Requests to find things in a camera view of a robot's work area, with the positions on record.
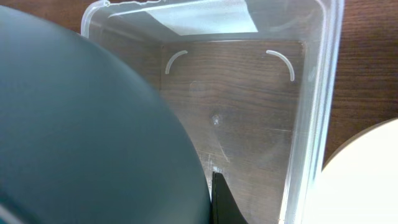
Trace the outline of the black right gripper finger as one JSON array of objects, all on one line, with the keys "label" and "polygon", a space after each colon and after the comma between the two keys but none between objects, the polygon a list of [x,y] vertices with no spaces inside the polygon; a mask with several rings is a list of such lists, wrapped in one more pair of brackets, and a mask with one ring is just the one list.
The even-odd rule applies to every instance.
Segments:
[{"label": "black right gripper finger", "polygon": [[212,173],[211,187],[212,224],[248,224],[228,187],[222,173]]}]

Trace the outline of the cream plastic bowl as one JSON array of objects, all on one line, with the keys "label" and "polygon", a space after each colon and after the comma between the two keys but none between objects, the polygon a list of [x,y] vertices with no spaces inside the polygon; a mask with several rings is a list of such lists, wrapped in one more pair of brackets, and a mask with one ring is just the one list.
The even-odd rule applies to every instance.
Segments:
[{"label": "cream plastic bowl", "polygon": [[366,128],[336,150],[303,222],[397,224],[397,119]]}]

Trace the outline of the blue plastic bowl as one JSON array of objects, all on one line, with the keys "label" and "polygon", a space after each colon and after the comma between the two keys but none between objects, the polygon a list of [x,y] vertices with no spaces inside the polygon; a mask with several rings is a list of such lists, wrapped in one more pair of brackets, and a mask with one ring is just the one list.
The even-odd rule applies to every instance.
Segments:
[{"label": "blue plastic bowl", "polygon": [[1,8],[2,223],[208,223],[210,207],[157,91],[75,32]]}]

